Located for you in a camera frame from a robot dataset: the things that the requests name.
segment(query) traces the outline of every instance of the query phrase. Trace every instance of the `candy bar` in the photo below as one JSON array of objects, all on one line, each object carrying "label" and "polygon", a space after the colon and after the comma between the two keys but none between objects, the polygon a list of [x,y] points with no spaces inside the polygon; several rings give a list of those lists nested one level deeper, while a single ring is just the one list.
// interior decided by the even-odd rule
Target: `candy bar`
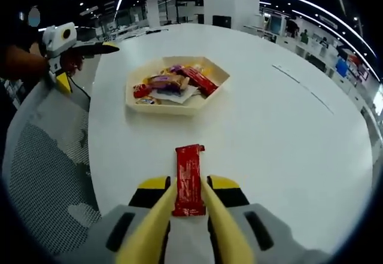
[{"label": "candy bar", "polygon": [[213,82],[211,82],[207,77],[202,75],[198,70],[192,67],[185,67],[179,69],[177,74],[185,75],[186,77],[190,77],[191,84],[196,85],[203,95],[209,96],[211,95],[217,88]]},{"label": "candy bar", "polygon": [[206,214],[201,198],[199,152],[203,145],[178,147],[177,152],[177,200],[173,216],[200,216]]}]

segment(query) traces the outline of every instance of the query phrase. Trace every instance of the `snack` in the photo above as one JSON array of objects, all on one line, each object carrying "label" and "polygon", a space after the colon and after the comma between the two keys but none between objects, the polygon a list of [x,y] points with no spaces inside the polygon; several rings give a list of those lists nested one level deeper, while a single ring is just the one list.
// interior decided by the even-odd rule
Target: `snack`
[{"label": "snack", "polygon": [[182,75],[157,75],[148,79],[148,85],[152,89],[182,94],[189,83],[188,77]]},{"label": "snack", "polygon": [[173,216],[199,216],[206,214],[201,197],[199,153],[205,151],[200,144],[177,147],[177,198]]},{"label": "snack", "polygon": [[217,88],[213,82],[211,82],[207,77],[202,75],[198,70],[192,67],[186,67],[183,69],[179,69],[177,74],[185,75],[186,77],[190,77],[191,85],[197,86],[203,95],[209,96],[211,95]]},{"label": "snack", "polygon": [[151,93],[152,89],[150,86],[146,84],[139,84],[136,86],[133,86],[133,96],[134,98],[143,98],[144,96],[147,96]]},{"label": "snack", "polygon": [[174,65],[172,67],[169,68],[170,72],[177,72],[179,71],[180,69],[183,69],[184,67],[182,65]]},{"label": "snack", "polygon": [[161,70],[160,75],[175,75],[175,72],[172,72],[170,68],[165,68]]},{"label": "snack", "polygon": [[161,101],[156,98],[152,98],[151,96],[145,96],[139,99],[136,104],[161,104]]}]

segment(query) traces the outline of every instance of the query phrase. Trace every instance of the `robotic arm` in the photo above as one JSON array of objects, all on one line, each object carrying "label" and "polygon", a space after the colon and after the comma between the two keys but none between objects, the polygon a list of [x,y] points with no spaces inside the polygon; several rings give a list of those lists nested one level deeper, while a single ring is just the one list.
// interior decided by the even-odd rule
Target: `robotic arm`
[{"label": "robotic arm", "polygon": [[47,48],[47,58],[50,65],[49,82],[59,86],[61,91],[65,93],[70,93],[72,90],[67,72],[61,66],[62,53],[72,49],[81,56],[94,56],[120,50],[112,43],[77,41],[74,23],[48,27],[42,36],[42,41]]}]

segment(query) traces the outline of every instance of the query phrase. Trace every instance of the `round white table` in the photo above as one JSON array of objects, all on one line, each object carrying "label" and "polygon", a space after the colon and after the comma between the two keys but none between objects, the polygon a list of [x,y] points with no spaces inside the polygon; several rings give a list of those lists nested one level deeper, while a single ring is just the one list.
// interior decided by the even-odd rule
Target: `round white table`
[{"label": "round white table", "polygon": [[[126,40],[99,62],[89,155],[101,214],[128,204],[145,179],[175,176],[174,148],[198,143],[206,148],[203,175],[235,180],[304,247],[337,249],[371,191],[369,134],[354,104],[316,67],[269,41],[215,26],[167,28]],[[164,56],[205,56],[231,77],[194,118],[126,108],[128,73]]]}]

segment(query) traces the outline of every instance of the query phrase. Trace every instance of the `candy wrapper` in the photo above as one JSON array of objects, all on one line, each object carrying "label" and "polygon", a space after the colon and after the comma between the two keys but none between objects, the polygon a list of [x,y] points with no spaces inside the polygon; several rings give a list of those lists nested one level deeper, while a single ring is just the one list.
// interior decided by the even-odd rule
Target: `candy wrapper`
[{"label": "candy wrapper", "polygon": [[185,67],[179,69],[177,74],[184,75],[190,78],[190,84],[197,86],[203,95],[209,96],[211,95],[217,88],[212,81],[210,81],[207,77],[202,75],[197,69],[192,67]]},{"label": "candy wrapper", "polygon": [[156,99],[152,96],[145,96],[143,98],[140,98],[136,104],[161,104],[161,101],[159,99]]},{"label": "candy wrapper", "polygon": [[152,89],[146,84],[139,84],[133,86],[133,96],[134,98],[143,98],[151,93]]},{"label": "candy wrapper", "polygon": [[177,199],[173,216],[200,216],[206,214],[201,197],[199,153],[203,145],[178,147],[177,152]]},{"label": "candy wrapper", "polygon": [[148,85],[152,89],[181,95],[187,88],[189,80],[188,77],[182,75],[157,75],[148,79]]},{"label": "candy wrapper", "polygon": [[197,87],[187,86],[186,90],[183,92],[182,95],[175,95],[173,93],[171,94],[159,93],[158,90],[153,90],[150,93],[150,96],[157,99],[162,99],[162,100],[176,102],[178,104],[183,104],[186,100],[188,100],[190,97],[195,95],[197,91],[198,91]]}]

